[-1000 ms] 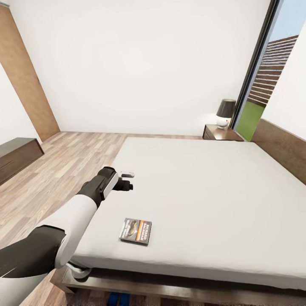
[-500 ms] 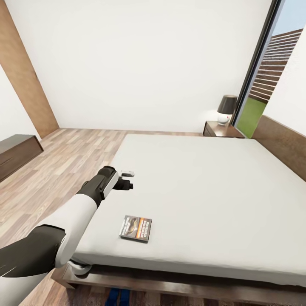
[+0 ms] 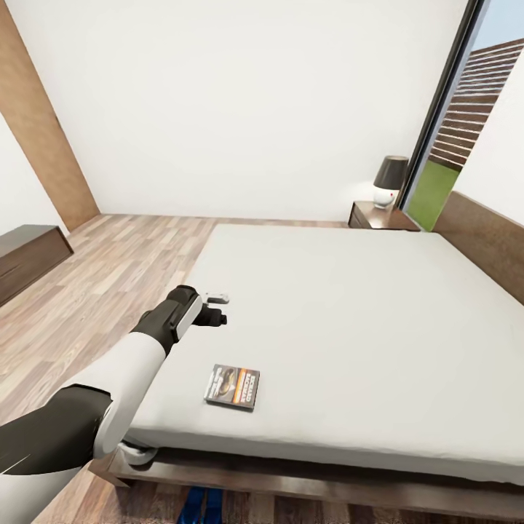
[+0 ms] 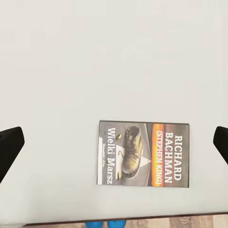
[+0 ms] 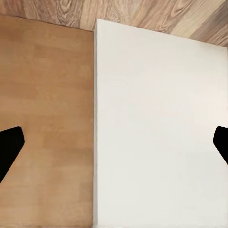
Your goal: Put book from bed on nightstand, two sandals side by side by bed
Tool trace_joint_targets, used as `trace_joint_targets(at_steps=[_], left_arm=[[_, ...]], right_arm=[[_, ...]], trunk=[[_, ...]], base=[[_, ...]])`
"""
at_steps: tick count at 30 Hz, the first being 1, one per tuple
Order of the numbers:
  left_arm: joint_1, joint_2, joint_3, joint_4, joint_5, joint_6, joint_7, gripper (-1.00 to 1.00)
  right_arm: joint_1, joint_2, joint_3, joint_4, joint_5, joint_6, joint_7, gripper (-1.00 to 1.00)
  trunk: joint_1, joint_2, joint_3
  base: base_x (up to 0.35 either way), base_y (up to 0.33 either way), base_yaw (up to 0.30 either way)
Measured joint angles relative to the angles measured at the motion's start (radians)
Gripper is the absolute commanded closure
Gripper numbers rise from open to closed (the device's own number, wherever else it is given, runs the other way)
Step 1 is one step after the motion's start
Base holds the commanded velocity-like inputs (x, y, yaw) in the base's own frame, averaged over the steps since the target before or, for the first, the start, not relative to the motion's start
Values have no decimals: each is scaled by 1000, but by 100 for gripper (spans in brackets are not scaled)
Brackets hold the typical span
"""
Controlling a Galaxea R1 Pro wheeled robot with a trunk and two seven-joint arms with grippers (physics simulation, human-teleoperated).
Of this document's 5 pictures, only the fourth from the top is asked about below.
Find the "hardback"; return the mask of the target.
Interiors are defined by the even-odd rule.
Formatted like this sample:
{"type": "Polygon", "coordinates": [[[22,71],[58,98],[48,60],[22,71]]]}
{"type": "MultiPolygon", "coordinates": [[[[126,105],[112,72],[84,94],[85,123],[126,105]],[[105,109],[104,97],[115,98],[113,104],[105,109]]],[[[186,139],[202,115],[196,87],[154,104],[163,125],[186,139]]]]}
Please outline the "hardback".
{"type": "Polygon", "coordinates": [[[190,124],[99,120],[97,185],[189,188],[190,124]]]}

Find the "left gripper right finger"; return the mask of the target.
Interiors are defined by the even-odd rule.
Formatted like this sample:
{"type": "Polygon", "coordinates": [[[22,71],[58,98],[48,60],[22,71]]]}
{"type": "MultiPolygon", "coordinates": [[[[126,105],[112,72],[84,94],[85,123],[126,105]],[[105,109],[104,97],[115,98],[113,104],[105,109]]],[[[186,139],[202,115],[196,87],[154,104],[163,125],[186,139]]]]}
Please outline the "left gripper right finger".
{"type": "Polygon", "coordinates": [[[213,143],[228,164],[228,128],[218,126],[214,134],[213,143]]]}

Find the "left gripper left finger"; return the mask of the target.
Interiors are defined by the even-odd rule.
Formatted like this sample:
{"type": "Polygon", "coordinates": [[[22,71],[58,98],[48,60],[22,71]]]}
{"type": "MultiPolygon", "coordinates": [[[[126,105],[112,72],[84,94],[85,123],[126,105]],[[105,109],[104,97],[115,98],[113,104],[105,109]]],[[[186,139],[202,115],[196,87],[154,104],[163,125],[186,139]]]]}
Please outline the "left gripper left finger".
{"type": "Polygon", "coordinates": [[[20,126],[0,131],[0,183],[25,144],[20,126]]]}

